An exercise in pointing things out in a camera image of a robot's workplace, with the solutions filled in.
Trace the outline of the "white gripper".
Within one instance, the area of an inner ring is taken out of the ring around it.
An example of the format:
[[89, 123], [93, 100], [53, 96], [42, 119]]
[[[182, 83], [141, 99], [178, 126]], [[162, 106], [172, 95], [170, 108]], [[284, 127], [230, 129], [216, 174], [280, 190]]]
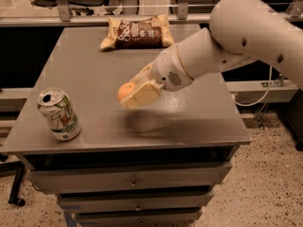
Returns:
[[176, 44], [163, 50], [153, 62], [130, 79], [135, 84], [134, 90], [119, 103], [128, 109], [135, 109], [154, 102], [160, 97], [162, 88], [152, 83], [153, 79], [171, 92], [179, 91], [193, 82], [181, 64]]

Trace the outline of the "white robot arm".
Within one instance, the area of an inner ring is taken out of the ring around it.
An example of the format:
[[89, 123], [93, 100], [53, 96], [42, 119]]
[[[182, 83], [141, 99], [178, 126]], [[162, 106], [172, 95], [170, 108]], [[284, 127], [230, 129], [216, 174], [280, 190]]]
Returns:
[[210, 73], [262, 61], [303, 89], [303, 31], [261, 0], [221, 0], [209, 27], [163, 50], [117, 93], [133, 109]]

